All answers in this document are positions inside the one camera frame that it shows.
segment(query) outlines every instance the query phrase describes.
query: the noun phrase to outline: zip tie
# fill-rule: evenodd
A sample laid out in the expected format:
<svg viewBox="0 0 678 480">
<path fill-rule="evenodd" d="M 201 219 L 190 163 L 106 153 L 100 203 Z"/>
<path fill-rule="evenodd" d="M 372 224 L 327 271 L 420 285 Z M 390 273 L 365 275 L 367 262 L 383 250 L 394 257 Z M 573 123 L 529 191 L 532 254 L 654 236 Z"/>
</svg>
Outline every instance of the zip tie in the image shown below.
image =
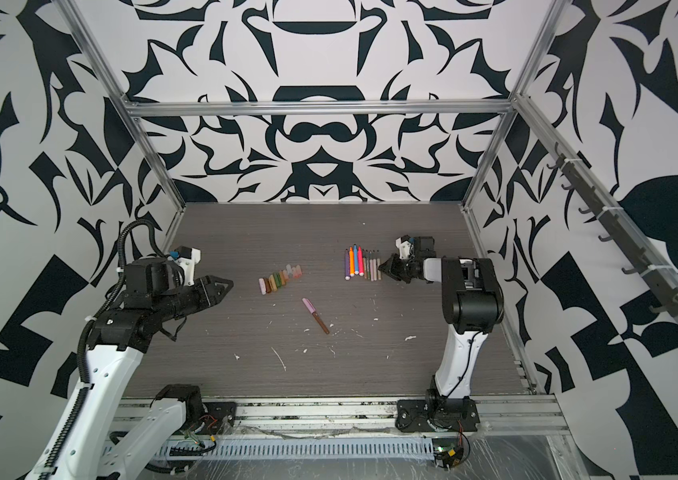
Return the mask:
<svg viewBox="0 0 678 480">
<path fill-rule="evenodd" d="M 595 216 L 595 220 L 600 220 L 600 216 L 610 210 L 624 210 L 621 206 L 603 206 L 600 213 Z"/>
<path fill-rule="evenodd" d="M 641 275 L 641 276 L 645 276 L 646 274 L 648 274 L 648 273 L 650 273 L 650 272 L 653 272 L 653 271 L 655 271 L 655 270 L 659 270 L 659 269 L 664 269 L 664 270 L 667 270 L 667 269 L 675 270 L 675 267 L 672 266 L 672 265 L 649 265 L 649 266 L 646 268 L 646 271 L 643 272 L 643 273 L 640 274 L 640 275 Z"/>
</svg>

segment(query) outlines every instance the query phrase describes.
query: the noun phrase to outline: crayon row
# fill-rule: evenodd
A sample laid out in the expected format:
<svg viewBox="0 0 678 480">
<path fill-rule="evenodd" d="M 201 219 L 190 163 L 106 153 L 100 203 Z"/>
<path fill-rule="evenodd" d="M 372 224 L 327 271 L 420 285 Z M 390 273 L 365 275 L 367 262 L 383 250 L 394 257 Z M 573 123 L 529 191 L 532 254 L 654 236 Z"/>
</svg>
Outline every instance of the crayon row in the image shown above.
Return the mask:
<svg viewBox="0 0 678 480">
<path fill-rule="evenodd" d="M 349 280 L 353 276 L 362 276 L 366 280 L 376 282 L 382 280 L 383 275 L 379 271 L 378 250 L 366 250 L 358 245 L 353 245 L 344 251 L 344 279 Z"/>
<path fill-rule="evenodd" d="M 300 276 L 301 266 L 296 265 L 294 268 L 291 268 L 290 264 L 286 265 L 285 270 L 278 270 L 270 275 L 269 278 L 260 278 L 259 290 L 262 295 L 277 292 L 277 289 L 283 288 L 292 279 L 299 278 Z"/>
</svg>

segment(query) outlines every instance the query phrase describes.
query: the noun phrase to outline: black bracket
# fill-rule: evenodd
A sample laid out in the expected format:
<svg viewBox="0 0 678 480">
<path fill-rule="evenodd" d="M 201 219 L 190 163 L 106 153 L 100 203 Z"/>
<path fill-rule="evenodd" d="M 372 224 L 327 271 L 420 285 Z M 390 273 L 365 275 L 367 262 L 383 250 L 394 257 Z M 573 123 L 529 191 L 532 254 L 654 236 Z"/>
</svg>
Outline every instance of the black bracket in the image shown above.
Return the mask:
<svg viewBox="0 0 678 480">
<path fill-rule="evenodd" d="M 205 420 L 206 428 L 201 433 L 208 435 L 218 435 L 226 423 L 232 425 L 235 421 L 235 412 L 238 404 L 235 402 L 203 402 L 206 409 L 206 416 L 211 418 Z"/>
<path fill-rule="evenodd" d="M 445 428 L 477 432 L 480 418 L 475 402 L 469 398 L 455 402 L 459 402 L 459 408 L 430 410 L 426 400 L 398 400 L 395 428 L 404 433 L 437 432 Z"/>
<path fill-rule="evenodd" d="M 668 312 L 671 316 L 678 316 L 678 289 L 673 287 L 658 269 L 669 268 L 667 265 L 654 266 L 646 258 L 646 249 L 639 245 L 638 239 L 631 234 L 627 216 L 621 207 L 606 206 L 604 199 L 607 193 L 599 192 L 595 185 L 584 178 L 582 172 L 578 170 L 584 168 L 584 162 L 580 160 L 561 160 L 556 164 L 561 165 L 560 170 L 570 182 L 570 188 L 574 188 L 577 194 L 582 197 L 587 205 L 585 210 L 580 208 L 582 214 L 594 214 L 596 219 L 603 225 L 608 232 L 607 236 L 598 236 L 602 242 L 613 240 L 622 250 L 627 260 L 630 261 L 632 268 L 622 268 L 622 273 L 641 274 L 641 278 L 651 289 L 654 296 L 661 302 L 659 309 L 653 309 L 652 312 Z"/>
</svg>

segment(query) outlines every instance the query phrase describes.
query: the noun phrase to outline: hook rack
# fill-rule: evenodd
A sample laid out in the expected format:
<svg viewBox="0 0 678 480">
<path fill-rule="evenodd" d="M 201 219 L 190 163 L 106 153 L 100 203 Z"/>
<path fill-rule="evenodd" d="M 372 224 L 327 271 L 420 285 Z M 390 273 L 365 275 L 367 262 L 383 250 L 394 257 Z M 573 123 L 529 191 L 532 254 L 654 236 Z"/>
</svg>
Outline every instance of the hook rack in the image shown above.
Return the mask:
<svg viewBox="0 0 678 480">
<path fill-rule="evenodd" d="M 671 316 L 678 316 L 678 289 L 671 286 L 662 269 L 672 269 L 671 265 L 656 265 L 647 258 L 646 248 L 640 246 L 640 239 L 635 235 L 635 228 L 624 213 L 621 206 L 613 205 L 613 200 L 604 191 L 596 180 L 591 178 L 589 169 L 583 161 L 564 159 L 560 163 L 560 170 L 571 185 L 564 185 L 564 190 L 576 190 L 582 197 L 587 208 L 579 208 L 581 214 L 596 213 L 596 219 L 603 225 L 607 235 L 598 236 L 602 242 L 614 241 L 622 253 L 630 261 L 632 268 L 622 267 L 625 275 L 640 273 L 643 281 L 651 289 L 654 296 L 662 304 L 661 307 L 652 307 L 652 312 L 668 312 Z"/>
</svg>

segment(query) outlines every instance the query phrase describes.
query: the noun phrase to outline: brown pen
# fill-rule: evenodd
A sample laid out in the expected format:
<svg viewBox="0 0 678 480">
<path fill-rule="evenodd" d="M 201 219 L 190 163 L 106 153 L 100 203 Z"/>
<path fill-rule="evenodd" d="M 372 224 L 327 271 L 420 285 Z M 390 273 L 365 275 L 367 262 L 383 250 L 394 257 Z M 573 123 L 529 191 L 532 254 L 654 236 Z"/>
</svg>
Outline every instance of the brown pen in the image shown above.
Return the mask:
<svg viewBox="0 0 678 480">
<path fill-rule="evenodd" d="M 318 325 L 321 326 L 326 335 L 330 335 L 331 332 L 328 331 L 328 327 L 326 326 L 326 324 L 323 323 L 323 320 L 321 320 L 321 318 L 317 315 L 315 307 L 312 305 L 312 303 L 310 303 L 310 301 L 307 300 L 306 298 L 301 299 L 301 301 L 305 304 L 307 310 L 309 310 L 310 313 L 312 313 L 312 316 L 315 317 L 315 321 L 317 322 Z"/>
</svg>

